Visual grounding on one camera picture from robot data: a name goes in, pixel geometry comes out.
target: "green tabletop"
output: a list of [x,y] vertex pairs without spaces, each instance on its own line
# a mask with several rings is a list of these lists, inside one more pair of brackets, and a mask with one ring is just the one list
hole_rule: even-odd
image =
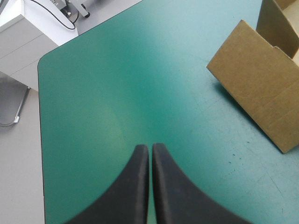
[[299,150],[281,154],[206,69],[240,19],[256,26],[260,5],[144,0],[40,60],[47,224],[85,209],[135,145],[155,142],[237,215],[298,223]]

